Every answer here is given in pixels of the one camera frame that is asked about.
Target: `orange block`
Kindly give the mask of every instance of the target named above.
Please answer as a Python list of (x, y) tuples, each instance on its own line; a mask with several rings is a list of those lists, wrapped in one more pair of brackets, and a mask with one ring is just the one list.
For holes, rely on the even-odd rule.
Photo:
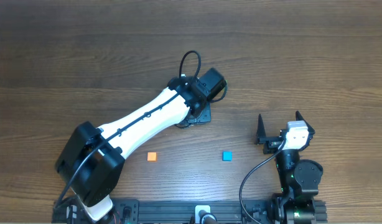
[(148, 152), (147, 154), (147, 161), (149, 162), (156, 162), (156, 152)]

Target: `blue block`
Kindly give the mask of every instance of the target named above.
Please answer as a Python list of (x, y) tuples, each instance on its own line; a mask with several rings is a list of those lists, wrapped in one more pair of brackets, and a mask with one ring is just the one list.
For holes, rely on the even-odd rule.
[(233, 160), (233, 152), (223, 152), (223, 161)]

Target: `wooden surface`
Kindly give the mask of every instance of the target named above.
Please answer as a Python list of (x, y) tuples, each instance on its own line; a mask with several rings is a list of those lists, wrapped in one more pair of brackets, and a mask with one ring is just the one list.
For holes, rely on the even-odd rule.
[[(267, 157), (253, 145), (258, 114), (274, 135), (300, 110), (317, 131), (302, 155), (324, 167), (329, 221), (382, 222), (382, 1), (366, 0), (0, 0), (0, 222), (49, 222), (73, 129), (151, 101), (191, 49), (202, 73), (226, 77), (227, 97), (210, 124), (134, 152), (114, 197), (237, 200)], [(271, 162), (244, 194), (279, 191)]]

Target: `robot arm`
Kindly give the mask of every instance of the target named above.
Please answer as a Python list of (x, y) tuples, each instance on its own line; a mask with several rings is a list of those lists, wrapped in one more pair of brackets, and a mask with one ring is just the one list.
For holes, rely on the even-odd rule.
[(79, 125), (55, 168), (77, 194), (90, 221), (110, 220), (114, 208), (109, 193), (118, 183), (125, 159), (163, 129), (199, 120), (224, 87), (224, 77), (211, 68), (200, 78), (173, 78), (158, 97), (115, 122), (99, 128), (89, 122)]

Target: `wood grain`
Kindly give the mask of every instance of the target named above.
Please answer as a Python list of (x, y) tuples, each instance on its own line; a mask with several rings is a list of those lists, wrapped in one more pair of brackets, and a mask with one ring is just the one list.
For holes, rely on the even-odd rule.
[[(277, 134), (300, 110), (317, 131), (302, 155), (324, 167), (329, 221), (382, 222), (382, 1), (364, 0), (0, 0), (0, 222), (49, 222), (73, 129), (151, 101), (190, 49), (202, 72), (226, 77), (227, 97), (210, 124), (170, 127), (135, 151), (114, 197), (237, 200), (266, 158), (258, 114)], [(244, 190), (274, 192), (273, 163)]]

